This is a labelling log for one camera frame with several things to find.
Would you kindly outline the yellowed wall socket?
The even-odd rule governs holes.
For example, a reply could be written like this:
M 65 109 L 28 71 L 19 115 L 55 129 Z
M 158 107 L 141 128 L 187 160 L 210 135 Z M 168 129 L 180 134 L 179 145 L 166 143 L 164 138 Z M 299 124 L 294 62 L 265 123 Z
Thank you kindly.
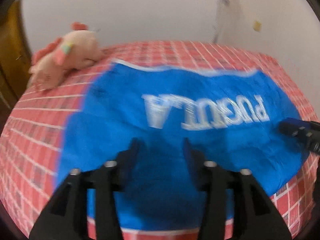
M 261 32 L 262 23 L 259 21 L 254 21 L 253 23 L 253 30 L 256 32 Z

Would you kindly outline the red plaid bed cover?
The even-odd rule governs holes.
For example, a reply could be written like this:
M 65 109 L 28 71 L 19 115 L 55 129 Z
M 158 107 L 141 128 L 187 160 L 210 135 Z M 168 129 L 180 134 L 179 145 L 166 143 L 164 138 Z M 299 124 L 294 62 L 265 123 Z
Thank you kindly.
M 80 106 L 87 86 L 116 58 L 140 66 L 171 64 L 189 69 L 251 70 L 269 75 L 305 120 L 317 115 L 297 85 L 268 55 L 183 41 L 144 41 L 107 48 L 107 59 L 71 74 L 57 89 L 29 88 L 16 103 L 1 134 L 2 217 L 27 237 L 54 189 L 60 142 L 67 117 Z

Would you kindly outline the pink plush unicorn toy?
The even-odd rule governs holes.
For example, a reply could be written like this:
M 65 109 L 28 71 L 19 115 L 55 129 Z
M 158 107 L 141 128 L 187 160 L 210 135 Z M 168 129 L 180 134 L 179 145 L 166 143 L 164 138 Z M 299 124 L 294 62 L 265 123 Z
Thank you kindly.
M 70 71 L 91 67 L 104 58 L 96 32 L 80 22 L 72 23 L 71 30 L 33 54 L 28 87 L 53 89 L 63 82 Z

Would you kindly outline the blue puffer jacket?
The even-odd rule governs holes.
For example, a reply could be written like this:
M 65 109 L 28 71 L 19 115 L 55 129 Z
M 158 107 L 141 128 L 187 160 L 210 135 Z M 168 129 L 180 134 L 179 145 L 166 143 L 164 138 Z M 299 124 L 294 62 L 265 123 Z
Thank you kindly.
M 101 166 L 138 138 L 144 145 L 132 180 L 115 196 L 121 227 L 196 228 L 205 194 L 191 181 L 184 139 L 226 170 L 251 170 L 271 196 L 309 156 L 278 130 L 280 121 L 299 117 L 283 90 L 259 70 L 191 71 L 117 61 L 68 118 L 56 181 L 73 168 Z

